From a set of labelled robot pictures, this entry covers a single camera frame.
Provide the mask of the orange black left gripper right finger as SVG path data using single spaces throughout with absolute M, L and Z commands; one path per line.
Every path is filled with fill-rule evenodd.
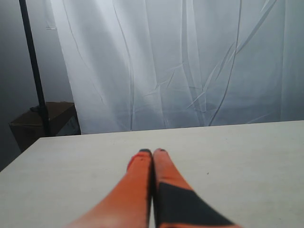
M 239 228 L 209 206 L 185 181 L 168 152 L 153 153 L 154 216 L 157 228 Z

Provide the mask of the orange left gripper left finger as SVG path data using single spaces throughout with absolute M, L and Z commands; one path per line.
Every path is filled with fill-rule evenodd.
M 141 149 L 126 174 L 96 206 L 68 228 L 147 228 L 151 208 L 152 153 Z

